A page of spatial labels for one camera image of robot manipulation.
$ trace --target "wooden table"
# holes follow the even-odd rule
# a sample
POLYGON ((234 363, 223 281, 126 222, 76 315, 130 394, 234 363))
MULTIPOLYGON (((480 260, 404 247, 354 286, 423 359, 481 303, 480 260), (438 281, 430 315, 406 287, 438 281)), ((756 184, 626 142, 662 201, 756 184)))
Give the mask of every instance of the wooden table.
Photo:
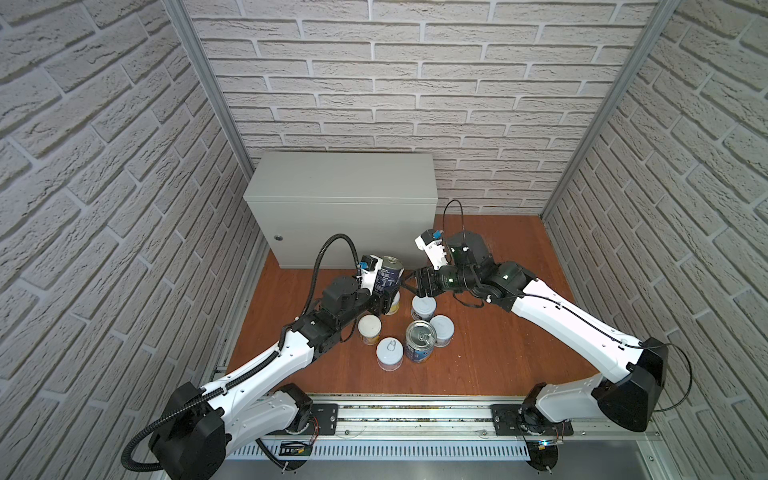
MULTIPOLYGON (((465 226, 484 237, 496 262, 518 262, 562 296, 573 300, 538 217, 467 216, 465 226)), ((461 230, 459 216, 447 216, 445 227, 449 234, 461 230)), ((439 215, 435 228, 442 228, 439 215)), ((361 256, 364 253, 386 254, 358 252, 361 256)), ((315 297, 320 296, 334 277, 343 274, 353 272, 321 270, 315 297)), ((270 253, 237 340, 230 371, 277 341, 280 327, 301 313, 311 278, 311 270, 280 269, 270 253)), ((400 311, 382 317, 382 337, 394 336, 402 342, 406 327, 412 321, 413 295, 401 289, 400 296, 400 311)), ((468 293, 460 298, 477 302, 468 293)), ((305 392, 314 393, 516 396, 527 394, 538 382, 570 382, 597 372, 543 329, 497 306, 470 309, 448 293, 436 300, 435 313, 453 320, 455 334, 447 347, 435 349, 426 362, 415 364, 404 359, 395 372, 385 372, 376 362, 376 348, 364 345, 355 332, 349 342, 335 346, 280 385, 294 382, 305 392)), ((344 331, 343 337, 349 334, 350 328, 344 331)))

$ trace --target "robotic arm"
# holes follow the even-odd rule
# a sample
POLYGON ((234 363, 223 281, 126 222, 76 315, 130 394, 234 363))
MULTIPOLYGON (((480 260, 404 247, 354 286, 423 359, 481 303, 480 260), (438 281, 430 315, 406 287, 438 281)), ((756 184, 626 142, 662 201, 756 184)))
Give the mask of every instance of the robotic arm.
POLYGON ((173 480, 207 479, 227 455, 254 439, 282 429, 301 432, 310 420, 309 396, 294 384, 263 396, 342 342, 342 330, 362 313, 388 312, 400 287, 418 296, 445 292, 455 296, 469 291, 482 301, 479 306, 499 306, 546 329, 600 371, 589 379, 559 386, 536 385, 519 410, 521 430, 539 434, 565 419, 601 416, 635 432, 646 429, 664 387, 667 347, 662 342, 653 338, 640 342, 563 299, 522 266, 495 263, 476 233, 457 233, 444 244, 442 232, 427 230, 416 244, 427 253, 432 266, 391 286, 379 284, 376 288, 381 258, 364 256, 358 263, 346 236, 335 235, 326 242, 316 268, 336 238, 348 241, 355 263, 361 267, 359 276, 335 278, 323 291, 319 307, 307 311, 312 287, 305 313, 283 327, 277 343, 239 369, 199 389, 189 382, 180 386, 162 417, 126 445, 121 458, 125 468, 136 472, 164 469, 173 480), (453 264, 446 258, 446 246, 453 264), (411 277, 416 278, 416 287, 406 283, 411 277), (158 463, 140 463, 131 457, 148 436, 158 463))

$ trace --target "cabinet door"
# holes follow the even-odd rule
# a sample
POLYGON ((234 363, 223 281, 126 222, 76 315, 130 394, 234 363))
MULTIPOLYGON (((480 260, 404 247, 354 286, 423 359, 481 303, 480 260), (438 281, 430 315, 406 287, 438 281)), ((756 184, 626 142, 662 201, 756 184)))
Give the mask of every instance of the cabinet door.
MULTIPOLYGON (((435 206, 423 204, 317 204, 249 202, 264 236, 282 268, 312 268, 320 247, 335 233, 352 238, 358 257, 391 255, 406 268, 429 259, 415 238, 432 228, 435 206)), ((353 268, 344 240, 323 257, 323 268, 353 268)))

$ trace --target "cabinet top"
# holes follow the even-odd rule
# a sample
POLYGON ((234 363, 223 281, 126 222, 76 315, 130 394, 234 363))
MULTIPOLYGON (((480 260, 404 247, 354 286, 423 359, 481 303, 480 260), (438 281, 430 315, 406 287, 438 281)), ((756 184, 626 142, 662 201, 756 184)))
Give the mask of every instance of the cabinet top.
POLYGON ((264 154, 248 202, 436 204, 431 154, 264 154))

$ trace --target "gray metal floor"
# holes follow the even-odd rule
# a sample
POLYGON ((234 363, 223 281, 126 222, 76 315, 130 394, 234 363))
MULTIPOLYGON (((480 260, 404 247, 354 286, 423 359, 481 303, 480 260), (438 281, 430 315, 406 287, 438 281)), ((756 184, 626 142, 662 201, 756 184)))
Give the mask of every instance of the gray metal floor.
POLYGON ((539 474, 525 462, 307 462, 284 476, 266 460, 227 460, 213 480, 470 480, 482 478, 568 478, 569 480, 649 480, 636 442, 566 442, 553 475, 539 474))

